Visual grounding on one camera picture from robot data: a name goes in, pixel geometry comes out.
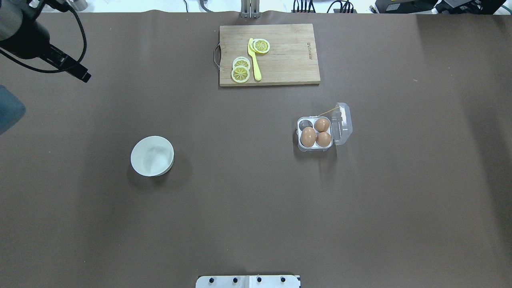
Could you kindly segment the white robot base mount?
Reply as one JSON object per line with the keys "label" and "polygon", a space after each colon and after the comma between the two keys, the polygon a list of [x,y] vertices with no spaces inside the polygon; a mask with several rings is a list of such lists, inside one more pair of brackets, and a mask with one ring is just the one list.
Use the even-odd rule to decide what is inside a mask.
{"label": "white robot base mount", "polygon": [[196,288],[301,288],[296,275],[200,276]]}

